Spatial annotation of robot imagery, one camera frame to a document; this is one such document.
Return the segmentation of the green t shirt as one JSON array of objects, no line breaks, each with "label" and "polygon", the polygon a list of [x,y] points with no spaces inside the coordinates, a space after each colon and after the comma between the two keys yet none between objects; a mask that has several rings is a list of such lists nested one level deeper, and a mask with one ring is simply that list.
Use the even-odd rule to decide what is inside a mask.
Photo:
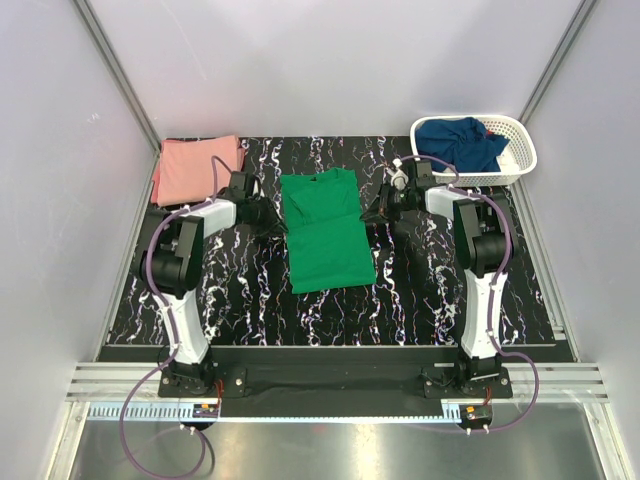
[{"label": "green t shirt", "polygon": [[354,171],[284,175],[281,196],[295,294],[376,282]]}]

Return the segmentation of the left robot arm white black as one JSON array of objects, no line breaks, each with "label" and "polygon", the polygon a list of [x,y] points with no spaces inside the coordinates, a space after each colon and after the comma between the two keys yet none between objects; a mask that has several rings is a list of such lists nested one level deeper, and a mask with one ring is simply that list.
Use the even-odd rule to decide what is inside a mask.
[{"label": "left robot arm white black", "polygon": [[223,388],[201,325],[196,289],[202,279],[207,238],[238,225],[260,236],[286,232],[259,178],[234,172],[214,197],[175,211],[145,214],[134,253],[134,275],[151,293],[169,338],[168,358],[159,364],[162,397],[205,396]]}]

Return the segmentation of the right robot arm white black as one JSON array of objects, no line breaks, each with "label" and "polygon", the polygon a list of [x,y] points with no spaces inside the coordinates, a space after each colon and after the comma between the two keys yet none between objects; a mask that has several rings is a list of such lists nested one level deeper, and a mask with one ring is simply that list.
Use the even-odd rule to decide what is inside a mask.
[{"label": "right robot arm white black", "polygon": [[501,299],[506,267],[516,243],[503,200],[458,187],[438,185],[427,155],[395,159],[372,205],[361,215],[367,224],[391,223],[405,211],[424,211],[450,220],[455,258],[466,279],[466,311],[458,358],[441,388],[476,396],[497,382],[502,368],[499,342]]}]

